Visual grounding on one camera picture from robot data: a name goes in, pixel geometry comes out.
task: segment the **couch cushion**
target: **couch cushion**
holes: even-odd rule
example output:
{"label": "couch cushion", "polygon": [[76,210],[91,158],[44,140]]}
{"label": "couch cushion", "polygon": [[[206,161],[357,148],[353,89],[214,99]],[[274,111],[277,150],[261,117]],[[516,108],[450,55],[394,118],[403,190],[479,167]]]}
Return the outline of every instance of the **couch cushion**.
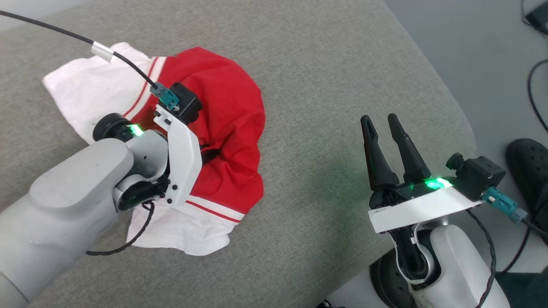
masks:
{"label": "couch cushion", "polygon": [[[47,21],[148,55],[198,45],[238,62],[265,103],[265,195],[225,249],[84,256],[32,307],[314,307],[391,247],[367,216],[362,115],[400,178],[391,112],[434,175],[475,151],[459,106],[381,0],[97,0]],[[40,79],[89,49],[33,25],[0,33],[0,209],[84,146]],[[94,249],[120,246],[128,224],[124,213]]]}

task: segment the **white stripe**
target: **white stripe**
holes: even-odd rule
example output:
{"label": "white stripe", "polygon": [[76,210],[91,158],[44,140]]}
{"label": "white stripe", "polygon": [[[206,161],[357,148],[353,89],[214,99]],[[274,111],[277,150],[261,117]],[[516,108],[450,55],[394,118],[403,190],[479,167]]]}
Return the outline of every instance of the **white stripe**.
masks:
{"label": "white stripe", "polygon": [[211,202],[209,200],[206,200],[204,198],[196,197],[196,196],[189,196],[189,201],[194,202],[195,204],[199,206],[203,206],[207,209],[210,209],[216,213],[219,213],[221,215],[224,215],[226,217],[230,217],[232,219],[236,220],[242,220],[245,217],[245,214],[242,214],[238,211],[235,211],[233,209],[230,209],[228,207],[224,207],[220,204],[217,204],[215,202]]}
{"label": "white stripe", "polygon": [[[154,64],[154,67],[152,68],[152,71],[149,74],[149,77],[150,79],[152,79],[152,81],[154,82],[158,81],[158,78],[160,77],[160,73],[162,72],[162,69],[164,68],[166,59],[167,58],[165,56],[159,56],[158,60],[156,60],[156,63]],[[139,101],[137,102],[133,110],[125,116],[130,121],[133,119],[134,116],[136,116],[139,113],[139,111],[141,111],[141,109],[143,109],[146,106],[146,102],[150,98],[151,93],[149,91],[149,85],[146,81],[144,81],[144,83],[145,83],[144,84],[145,90],[143,91],[141,98],[139,99]]]}

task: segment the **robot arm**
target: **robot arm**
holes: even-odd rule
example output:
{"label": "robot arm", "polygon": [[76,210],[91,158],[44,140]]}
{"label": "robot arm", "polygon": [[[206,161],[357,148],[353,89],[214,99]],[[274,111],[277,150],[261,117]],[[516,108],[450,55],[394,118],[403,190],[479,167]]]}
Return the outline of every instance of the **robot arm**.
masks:
{"label": "robot arm", "polygon": [[201,103],[182,85],[172,90],[180,104],[170,110],[160,103],[155,112],[167,136],[108,115],[94,129],[96,143],[41,175],[0,214],[0,307],[28,305],[117,222],[118,212],[187,199],[202,160],[186,124]]}
{"label": "robot arm", "polygon": [[[485,157],[465,162],[455,154],[447,167],[457,170],[456,177],[433,179],[396,115],[388,120],[405,168],[402,184],[384,159],[370,118],[361,119],[374,191],[369,201],[373,228],[391,236],[398,269],[418,307],[477,307],[491,272],[464,231],[448,225],[447,215],[480,205],[505,172]],[[510,307],[496,281],[481,306]]]}

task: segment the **red stripe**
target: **red stripe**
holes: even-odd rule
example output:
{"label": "red stripe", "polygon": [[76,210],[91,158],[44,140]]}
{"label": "red stripe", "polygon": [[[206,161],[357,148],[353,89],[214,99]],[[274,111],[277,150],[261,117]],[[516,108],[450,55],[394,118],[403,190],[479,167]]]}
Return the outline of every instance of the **red stripe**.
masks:
{"label": "red stripe", "polygon": [[219,216],[219,217],[221,217],[221,218],[224,218],[224,219],[226,219],[226,220],[234,221],[235,223],[239,223],[239,222],[240,222],[240,220],[237,220],[237,219],[234,219],[234,218],[230,218],[230,217],[228,217],[228,216],[224,216],[224,215],[219,214],[219,213],[217,213],[217,212],[214,212],[214,211],[212,211],[212,210],[210,210],[210,209],[208,209],[208,208],[205,208],[205,207],[203,207],[203,206],[201,206],[201,205],[199,205],[199,204],[196,204],[196,203],[194,203],[194,202],[192,202],[192,201],[186,201],[186,203],[191,204],[191,205],[193,205],[193,206],[195,206],[195,207],[197,207],[197,208],[203,209],[203,210],[205,210],[206,212],[210,212],[210,213],[212,213],[213,215],[217,215],[217,216]]}
{"label": "red stripe", "polygon": [[[155,66],[157,60],[158,60],[158,57],[156,57],[154,59],[154,61],[152,62],[152,65],[150,66],[150,70],[149,70],[149,73],[147,74],[147,76],[150,77],[150,74],[152,73],[152,70],[154,69],[154,66]],[[141,97],[142,97],[143,93],[145,92],[145,89],[146,89],[147,85],[148,85],[148,83],[145,81],[145,84],[142,87],[142,90],[141,90],[141,93],[139,94],[139,97],[137,98],[135,103],[133,103],[133,106],[126,113],[124,113],[124,116],[127,116],[137,106],[137,103],[139,102],[139,100],[141,100]]]}

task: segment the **cable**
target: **cable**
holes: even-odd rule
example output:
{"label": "cable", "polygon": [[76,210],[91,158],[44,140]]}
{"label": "cable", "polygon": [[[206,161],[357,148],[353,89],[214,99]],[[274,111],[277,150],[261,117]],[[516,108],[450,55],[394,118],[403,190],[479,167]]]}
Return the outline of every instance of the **cable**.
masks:
{"label": "cable", "polygon": [[522,220],[522,222],[523,224],[525,224],[525,226],[528,226],[529,228],[534,230],[536,233],[538,233],[538,235],[542,236],[543,238],[548,238],[548,233],[544,232],[541,228],[535,226],[529,220]]}
{"label": "cable", "polygon": [[[44,28],[47,28],[47,29],[50,29],[50,30],[53,30],[53,31],[56,31],[56,32],[59,32],[59,33],[63,33],[65,35],[68,35],[68,36],[73,37],[75,39],[79,39],[82,42],[86,42],[90,45],[93,45],[93,43],[94,43],[93,40],[91,40],[87,37],[83,37],[83,36],[78,35],[76,33],[67,31],[65,29],[61,29],[61,28],[56,27],[56,26],[46,24],[45,22],[41,22],[41,21],[38,21],[38,20],[35,20],[35,19],[32,19],[32,18],[24,17],[24,16],[21,16],[21,15],[9,13],[9,12],[2,11],[2,10],[0,10],[0,15],[1,16],[6,16],[6,17],[9,17],[9,18],[13,18],[13,19],[17,19],[17,20],[21,20],[21,21],[24,21],[24,22],[28,22],[30,24],[37,25],[37,26],[40,26],[40,27],[44,27]],[[127,63],[129,66],[131,66],[137,73],[139,73],[139,75],[141,75],[141,77],[143,77],[152,86],[153,89],[158,89],[158,86],[154,83],[154,81],[152,81],[140,68],[138,68],[135,64],[133,64],[133,62],[129,61],[126,57],[124,57],[123,55],[121,55],[117,52],[114,52],[113,55],[118,57],[120,60],[124,61],[125,63]]]}
{"label": "cable", "polygon": [[510,263],[508,263],[506,268],[504,268],[502,272],[499,273],[500,276],[508,273],[508,271],[510,271],[510,269],[516,264],[517,259],[521,257],[521,253],[523,252],[525,245],[527,244],[527,241],[529,240],[530,234],[531,234],[531,228],[527,228],[527,231],[525,231],[525,236],[523,236],[523,240],[521,242],[520,248],[518,249],[516,255],[513,257],[512,261],[510,261]]}
{"label": "cable", "polygon": [[476,308],[481,308],[483,303],[485,303],[485,300],[487,299],[487,296],[489,295],[489,292],[491,292],[491,287],[493,286],[493,282],[495,280],[495,274],[496,274],[496,255],[495,255],[495,244],[493,243],[493,239],[491,238],[491,235],[489,234],[489,231],[485,228],[483,223],[476,217],[470,209],[467,209],[466,212],[470,217],[472,217],[473,220],[476,221],[479,228],[485,233],[485,238],[487,239],[487,242],[489,243],[489,252],[491,253],[491,275],[489,276],[489,279],[487,280],[487,287],[485,289],[485,292],[481,295],[481,298],[479,299],[479,304],[476,306]]}
{"label": "cable", "polygon": [[[536,215],[546,205],[548,205],[548,199],[546,199],[546,202],[544,202],[541,206],[536,206],[537,208],[533,208],[534,212],[532,213],[533,215],[531,216],[531,221],[535,221]],[[518,249],[516,255],[514,255],[512,261],[510,261],[510,263],[508,263],[508,265],[501,272],[499,272],[499,276],[502,276],[508,273],[510,269],[516,264],[517,260],[521,257],[521,254],[523,253],[525,245],[527,244],[527,241],[529,241],[530,236],[531,236],[531,228],[527,227],[527,230],[525,231],[525,235],[523,236],[523,240],[521,241],[520,248]]]}
{"label": "cable", "polygon": [[120,60],[126,62],[129,66],[131,66],[139,75],[141,75],[142,78],[144,78],[154,89],[158,89],[158,86],[150,79],[147,74],[145,74],[142,70],[140,70],[133,62],[129,61],[125,56],[114,52],[114,56],[118,57]]}
{"label": "cable", "polygon": [[124,249],[128,248],[129,246],[131,246],[133,243],[135,243],[135,241],[137,241],[137,239],[143,234],[143,232],[145,232],[145,229],[146,227],[148,227],[149,223],[150,223],[150,220],[152,219],[152,215],[154,214],[154,203],[151,202],[151,201],[147,201],[147,202],[144,202],[143,204],[141,204],[141,206],[148,210],[149,211],[149,216],[146,218],[146,221],[145,221],[145,224],[142,226],[141,230],[135,235],[134,238],[132,238],[131,241],[127,242],[124,246],[121,246],[120,248],[117,248],[117,249],[114,249],[114,250],[111,250],[111,251],[108,251],[108,252],[91,252],[91,251],[87,251],[85,252],[86,255],[93,255],[93,256],[96,256],[96,255],[111,255],[111,254],[115,254],[115,253],[119,253],[121,251],[123,251]]}
{"label": "cable", "polygon": [[21,16],[21,15],[9,13],[9,12],[2,11],[2,10],[0,10],[0,15],[6,16],[6,17],[9,17],[9,18],[13,18],[13,19],[18,19],[18,20],[28,22],[28,23],[33,24],[33,25],[40,26],[40,27],[48,28],[50,30],[57,31],[59,33],[63,33],[64,35],[71,36],[75,39],[79,39],[80,41],[83,41],[83,42],[86,42],[88,44],[93,45],[93,41],[91,39],[87,38],[87,37],[83,37],[81,35],[78,35],[76,33],[72,33],[70,31],[67,31],[65,29],[61,29],[61,28],[56,27],[56,26],[48,25],[48,24],[46,24],[44,22],[41,22],[41,21],[38,21],[38,20],[34,20],[34,19],[31,19],[31,18],[27,18],[27,17]]}
{"label": "cable", "polygon": [[536,103],[533,100],[533,93],[531,91],[531,80],[533,79],[533,74],[535,73],[535,71],[540,65],[546,62],[548,62],[548,59],[544,59],[542,61],[537,62],[533,66],[533,68],[531,68],[531,70],[529,71],[529,76],[527,76],[527,95],[529,96],[529,102],[531,103],[531,107],[533,108],[533,111],[535,112],[536,118],[539,120],[540,124],[542,124],[542,126],[544,127],[544,130],[548,133],[548,126],[544,122],[542,116],[539,113],[539,110],[536,107]]}
{"label": "cable", "polygon": [[527,19],[525,19],[525,9],[523,8],[523,4],[524,4],[524,3],[525,3],[525,0],[521,0],[521,21],[522,21],[524,24],[526,24],[526,25],[528,25],[528,26],[530,26],[530,27],[533,27],[533,25],[531,25],[531,24],[527,21]]}

